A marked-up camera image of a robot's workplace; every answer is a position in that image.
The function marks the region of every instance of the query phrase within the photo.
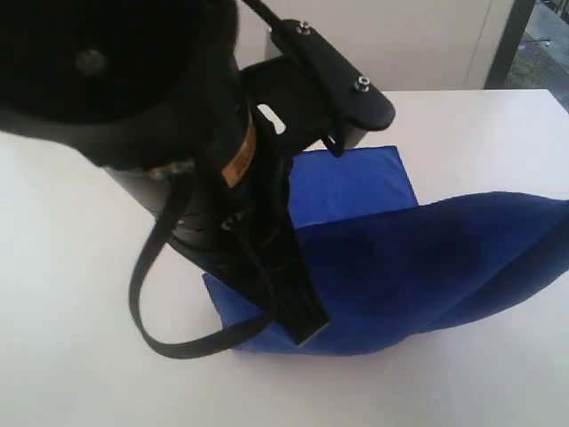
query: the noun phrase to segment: robotic arm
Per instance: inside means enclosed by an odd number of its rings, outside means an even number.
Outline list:
[[[340,157],[395,116],[310,25],[244,2],[283,54],[244,70],[233,57],[234,0],[22,0],[0,17],[0,130],[77,149],[156,217],[133,274],[131,311],[167,357],[225,350],[272,320],[298,344],[325,327],[288,213],[293,158],[317,140]],[[283,133],[261,104],[283,120]],[[166,241],[266,314],[232,326],[224,336],[233,341],[220,340],[227,330],[185,344],[154,341],[138,300]]]

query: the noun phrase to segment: blue fabric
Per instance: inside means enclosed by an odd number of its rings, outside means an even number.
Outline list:
[[[565,201],[489,193],[416,206],[395,149],[351,151],[342,182],[326,179],[341,164],[328,156],[300,158],[291,210],[332,323],[300,348],[273,325],[243,350],[373,352],[505,310],[569,270]],[[212,276],[204,282],[225,326],[258,312]]]

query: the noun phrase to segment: white table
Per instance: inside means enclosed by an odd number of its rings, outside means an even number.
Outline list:
[[[569,198],[569,116],[549,93],[391,93],[422,203],[505,189]],[[127,282],[150,216],[70,149],[0,136],[0,424],[569,425],[569,277],[476,324],[348,359],[172,361],[139,337]],[[143,293],[156,337],[219,327],[200,271],[166,250]]]

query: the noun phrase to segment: screw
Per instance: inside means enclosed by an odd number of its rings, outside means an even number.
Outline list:
[[[354,88],[360,93],[369,92],[372,81],[364,76],[360,76],[354,83]]]
[[[95,77],[107,68],[107,57],[97,49],[87,49],[77,54],[75,65],[85,77]]]
[[[304,20],[299,23],[298,27],[296,28],[296,32],[303,36],[309,36],[312,32],[312,27]]]

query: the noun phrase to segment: black strap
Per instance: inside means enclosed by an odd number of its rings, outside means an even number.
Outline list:
[[[262,332],[265,327],[272,321],[275,314],[275,297],[274,287],[267,271],[263,268],[259,258],[251,247],[248,233],[243,229],[236,230],[236,236],[239,239],[244,251],[259,272],[263,282],[267,285],[271,295],[272,309],[270,312],[260,314],[257,318],[251,318],[229,326],[214,334],[208,335],[195,341],[181,342],[177,344],[167,344],[155,340],[148,334],[142,325],[140,318],[140,290],[148,271],[154,264],[157,256],[162,252],[164,245],[173,228],[178,223],[179,218],[183,215],[186,206],[191,199],[193,189],[193,178],[191,173],[176,175],[171,178],[171,189],[163,211],[156,220],[154,229],[150,232],[150,236],[139,259],[136,262],[131,278],[131,286],[129,289],[129,306],[132,318],[136,327],[139,328],[144,341],[156,352],[162,356],[171,359],[195,359],[204,356],[210,356],[214,353],[231,349],[243,342],[253,338]]]

